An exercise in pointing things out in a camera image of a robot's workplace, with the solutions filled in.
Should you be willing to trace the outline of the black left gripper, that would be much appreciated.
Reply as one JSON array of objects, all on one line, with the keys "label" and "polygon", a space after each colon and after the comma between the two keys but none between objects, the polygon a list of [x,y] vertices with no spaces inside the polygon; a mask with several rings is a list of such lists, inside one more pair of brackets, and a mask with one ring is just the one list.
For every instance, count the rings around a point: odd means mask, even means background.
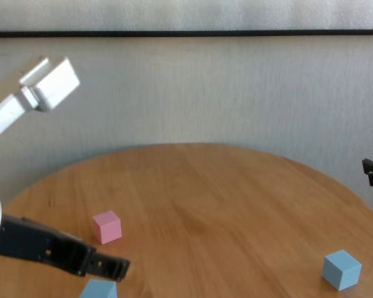
[{"label": "black left gripper", "polygon": [[27,218],[3,215],[0,224],[0,255],[43,263],[68,273],[86,273],[121,282],[131,262],[96,252],[75,238]]}]

